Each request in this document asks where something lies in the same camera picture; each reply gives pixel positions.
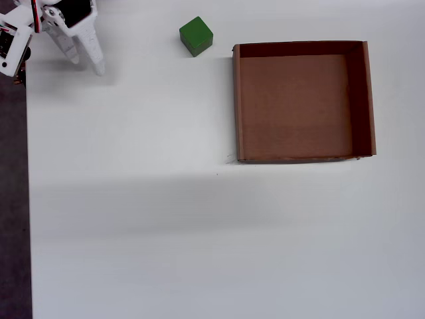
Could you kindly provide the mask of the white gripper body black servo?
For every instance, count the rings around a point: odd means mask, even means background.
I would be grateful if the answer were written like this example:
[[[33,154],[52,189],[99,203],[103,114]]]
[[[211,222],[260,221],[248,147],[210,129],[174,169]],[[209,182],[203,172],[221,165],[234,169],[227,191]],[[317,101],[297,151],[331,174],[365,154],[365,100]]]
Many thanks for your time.
[[[60,16],[64,22],[59,20],[60,28],[71,37],[70,28],[89,15],[97,15],[95,1],[32,1],[32,11],[35,32],[39,33],[43,29],[43,9],[54,8],[60,11]]]

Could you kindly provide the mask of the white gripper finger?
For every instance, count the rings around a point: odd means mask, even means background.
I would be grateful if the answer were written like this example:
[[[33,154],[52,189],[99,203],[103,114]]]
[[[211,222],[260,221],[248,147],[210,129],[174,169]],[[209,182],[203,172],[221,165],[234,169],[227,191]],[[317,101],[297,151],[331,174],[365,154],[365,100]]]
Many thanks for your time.
[[[44,8],[43,11],[43,31],[51,37],[57,47],[71,63],[78,64],[80,59],[76,45],[74,44],[74,41],[60,28],[58,21],[61,20],[64,22],[64,19],[60,16],[60,11],[54,8]]]
[[[95,22],[97,15],[89,15],[70,28],[72,37],[76,37],[91,62],[94,72],[103,76],[106,71],[103,51],[96,35]]]

